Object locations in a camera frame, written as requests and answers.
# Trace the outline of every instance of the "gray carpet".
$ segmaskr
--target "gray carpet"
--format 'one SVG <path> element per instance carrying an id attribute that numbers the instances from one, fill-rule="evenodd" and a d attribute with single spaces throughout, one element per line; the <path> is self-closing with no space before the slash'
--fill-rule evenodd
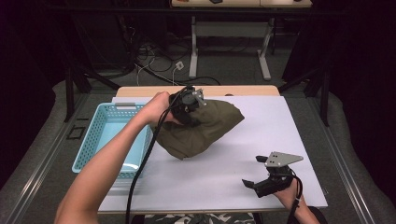
<path id="1" fill-rule="evenodd" d="M 211 76 L 218 79 L 223 85 L 250 84 L 250 85 L 276 85 L 282 84 L 281 74 L 289 58 L 290 43 L 285 37 L 278 41 L 278 48 L 275 55 L 267 55 L 267 62 L 273 79 L 269 82 L 262 79 L 261 69 L 256 58 L 257 44 L 251 42 L 243 52 L 212 52 L 208 47 L 200 51 L 198 61 L 198 77 Z M 174 52 L 182 52 L 183 49 L 175 49 Z M 177 71 L 175 78 L 186 79 L 190 57 L 180 59 L 185 68 Z M 161 69 L 169 63 L 164 58 L 159 58 L 153 64 Z M 159 74 L 172 78 L 172 70 L 159 72 Z M 122 86 L 136 86 L 136 71 L 124 77 L 114 78 L 116 83 Z M 42 128 L 40 134 L 32 144 L 20 166 L 8 180 L 0 192 L 0 223 L 6 223 L 9 216 L 11 220 L 20 223 L 51 223 L 55 216 L 55 211 L 59 201 L 64 196 L 75 174 L 71 171 L 71 165 L 76 157 L 81 139 L 74 139 L 79 136 L 77 127 L 88 127 L 92 114 L 98 104 L 110 102 L 115 92 L 108 87 L 91 80 L 94 90 L 91 94 L 79 94 L 76 92 L 77 103 L 80 105 L 73 120 L 64 124 L 65 116 L 65 95 L 64 83 L 57 85 L 54 90 L 57 93 L 57 102 L 53 107 L 51 115 Z M 140 85 L 169 85 L 158 79 L 149 76 L 145 72 L 139 74 Z M 354 200 L 351 200 L 350 192 L 347 190 L 345 180 L 340 176 L 336 162 L 332 156 L 333 146 L 329 143 L 329 133 L 340 149 L 343 158 L 346 160 L 347 168 L 352 174 L 356 185 L 361 191 L 361 198 L 366 202 L 367 210 L 373 216 L 376 223 L 395 223 L 396 211 L 389 199 L 375 186 L 373 180 L 365 171 L 364 166 L 357 159 L 353 147 L 350 144 L 347 123 L 342 110 L 342 104 L 331 95 L 329 102 L 329 128 L 323 128 L 318 120 L 316 110 L 317 99 L 306 99 L 302 95 L 304 84 L 298 85 L 287 92 L 288 105 L 294 118 L 300 136 L 308 156 L 312 161 L 317 173 L 320 185 L 327 192 L 325 197 L 329 207 L 322 209 L 329 223 L 373 223 L 373 221 L 363 221 L 360 217 L 359 209 L 356 208 Z M 59 148 L 59 153 L 51 154 L 52 149 Z M 52 155 L 49 160 L 49 171 L 40 169 L 42 161 L 47 153 Z M 32 175 L 41 178 L 38 182 L 39 188 L 34 188 L 30 183 Z M 38 189 L 32 190 L 32 197 L 22 195 L 23 188 Z M 286 223 L 286 212 L 271 212 L 262 214 L 264 223 Z M 102 223 L 121 223 L 123 214 L 100 215 Z"/>

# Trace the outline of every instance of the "wooden table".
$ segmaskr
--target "wooden table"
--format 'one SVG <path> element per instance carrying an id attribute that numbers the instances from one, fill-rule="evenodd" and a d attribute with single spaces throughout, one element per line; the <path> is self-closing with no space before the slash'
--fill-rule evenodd
<path id="1" fill-rule="evenodd" d="M 150 86 L 150 87 L 121 87 L 117 91 L 117 97 L 152 97 L 159 91 L 177 92 L 180 86 Z M 195 86 L 195 89 L 203 89 L 205 96 L 232 95 L 274 95 L 279 91 L 275 86 Z"/>

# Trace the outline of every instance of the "gray floor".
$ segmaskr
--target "gray floor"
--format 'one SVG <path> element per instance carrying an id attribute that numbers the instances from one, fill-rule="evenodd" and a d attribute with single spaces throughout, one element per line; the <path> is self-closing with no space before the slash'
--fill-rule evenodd
<path id="1" fill-rule="evenodd" d="M 242 52 L 233 48 L 235 39 L 226 41 L 204 40 L 198 61 L 198 77 L 211 76 L 222 85 L 275 85 L 283 84 L 281 75 L 289 58 L 294 38 L 280 37 L 276 54 L 267 54 L 272 75 L 271 81 L 262 79 L 256 50 L 261 42 L 253 40 Z M 170 54 L 182 55 L 185 48 L 173 46 Z M 176 71 L 175 79 L 188 79 L 190 56 L 180 59 L 185 65 Z M 168 65 L 162 57 L 157 58 L 152 68 L 161 70 Z M 158 73 L 172 79 L 172 69 Z M 122 86 L 136 86 L 137 75 L 112 79 Z M 169 85 L 149 76 L 144 71 L 138 75 L 138 84 Z M 75 177 L 69 171 L 75 158 L 79 140 L 67 139 L 73 125 L 88 125 L 99 103 L 111 101 L 115 92 L 98 81 L 92 80 L 90 94 L 76 91 L 77 111 L 72 120 L 63 123 L 65 117 L 65 87 L 60 83 L 54 87 L 56 104 L 29 148 L 20 166 L 0 192 L 0 223 L 51 223 L 56 206 Z M 290 112 L 303 139 L 310 160 L 324 188 L 329 207 L 322 209 L 329 223 L 396 223 L 396 210 L 389 199 L 376 187 L 364 166 L 357 159 L 350 144 L 349 131 L 342 110 L 342 103 L 333 95 L 329 102 L 330 127 L 322 125 L 318 118 L 318 99 L 305 98 L 304 83 L 283 93 Z M 264 223 L 285 223 L 286 212 L 262 214 Z M 121 223 L 123 214 L 101 215 L 103 223 Z"/>

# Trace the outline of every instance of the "electrical outlet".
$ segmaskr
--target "electrical outlet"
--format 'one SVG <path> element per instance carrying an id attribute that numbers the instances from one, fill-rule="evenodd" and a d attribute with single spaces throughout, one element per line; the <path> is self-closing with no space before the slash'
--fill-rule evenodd
<path id="1" fill-rule="evenodd" d="M 184 64 L 183 64 L 183 62 L 178 62 L 178 63 L 176 63 L 176 68 L 177 68 L 177 70 L 181 70 L 181 69 L 183 69 L 184 68 Z"/>

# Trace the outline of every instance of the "blue plastic basket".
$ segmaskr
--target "blue plastic basket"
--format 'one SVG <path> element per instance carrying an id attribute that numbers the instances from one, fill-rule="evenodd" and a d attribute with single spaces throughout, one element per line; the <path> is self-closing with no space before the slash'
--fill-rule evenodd
<path id="1" fill-rule="evenodd" d="M 73 163 L 73 172 L 79 173 L 93 155 L 110 141 L 143 106 L 144 104 L 100 104 L 96 108 Z M 134 177 L 149 148 L 151 137 L 151 129 L 146 126 L 136 137 L 122 165 L 119 178 Z"/>

